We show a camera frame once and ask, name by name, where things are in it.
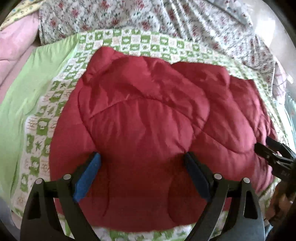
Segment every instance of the pillow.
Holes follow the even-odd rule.
[[[17,60],[34,42],[38,26],[38,12],[35,12],[0,31],[0,85]]]

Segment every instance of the metal screw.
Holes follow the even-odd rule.
[[[221,179],[222,179],[222,175],[219,174],[219,173],[216,173],[216,174],[214,175],[214,178],[217,179],[217,180],[221,180]]]
[[[244,179],[243,179],[243,180],[244,180],[244,182],[245,182],[245,183],[250,183],[250,179],[249,179],[249,178],[247,178],[247,177],[244,177]]]
[[[42,183],[42,179],[41,178],[38,178],[36,181],[35,181],[36,184],[40,184]]]
[[[70,174],[66,174],[63,178],[64,178],[64,180],[69,180],[71,178],[71,175]]]

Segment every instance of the red quilted blanket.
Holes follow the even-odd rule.
[[[253,148],[267,135],[275,138],[252,80],[220,66],[169,64],[102,47],[59,118],[50,174],[61,178],[97,151],[102,167],[80,202],[90,224],[169,229],[196,222],[206,204],[186,172],[185,152],[227,179],[250,178],[259,192],[272,175]]]

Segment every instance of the white floral fabric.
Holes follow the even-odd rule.
[[[235,0],[226,1],[227,10],[237,11],[229,7]],[[268,47],[248,24],[208,1],[47,0],[39,15],[43,45],[86,30],[129,27],[160,32],[203,43],[258,71],[271,95],[275,61]]]
[[[0,31],[19,19],[38,11],[44,1],[45,0],[22,0],[5,18],[4,22],[0,26]]]

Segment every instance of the blue gripper pad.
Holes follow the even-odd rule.
[[[73,199],[76,202],[79,202],[86,196],[92,182],[98,173],[98,170],[101,168],[101,165],[101,156],[99,153],[96,153],[78,182],[75,184],[75,193],[73,195]]]
[[[199,195],[209,202],[211,200],[210,185],[198,164],[188,154],[185,155],[185,167]]]

